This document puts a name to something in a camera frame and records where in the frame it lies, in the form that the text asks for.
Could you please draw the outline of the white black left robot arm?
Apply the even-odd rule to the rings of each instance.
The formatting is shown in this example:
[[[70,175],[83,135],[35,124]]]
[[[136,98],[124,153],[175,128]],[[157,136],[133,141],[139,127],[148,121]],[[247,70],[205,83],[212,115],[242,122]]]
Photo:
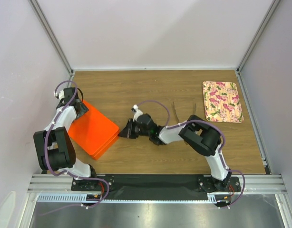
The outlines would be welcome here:
[[[33,135],[37,159],[42,173],[72,174],[72,190],[95,190],[98,178],[95,169],[76,157],[68,131],[71,124],[88,112],[79,97],[79,88],[68,87],[55,93],[59,100],[56,113],[48,126]]]

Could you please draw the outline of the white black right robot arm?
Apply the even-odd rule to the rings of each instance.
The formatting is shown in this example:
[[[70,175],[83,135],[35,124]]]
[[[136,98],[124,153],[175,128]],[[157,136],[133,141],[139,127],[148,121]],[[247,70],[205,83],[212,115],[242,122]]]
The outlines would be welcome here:
[[[139,117],[130,118],[118,136],[128,139],[147,136],[155,145],[184,141],[205,157],[210,167],[213,187],[216,190],[223,191],[230,185],[232,172],[222,154],[225,137],[217,127],[196,115],[191,115],[185,122],[173,126],[160,126],[150,115],[142,114]]]

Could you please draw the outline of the orange tray lid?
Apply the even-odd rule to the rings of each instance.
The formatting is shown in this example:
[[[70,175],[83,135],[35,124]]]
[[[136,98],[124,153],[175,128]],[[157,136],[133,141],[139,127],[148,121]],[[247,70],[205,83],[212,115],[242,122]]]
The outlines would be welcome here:
[[[89,111],[70,126],[68,134],[89,156],[96,140],[119,134],[119,127],[86,100]]]

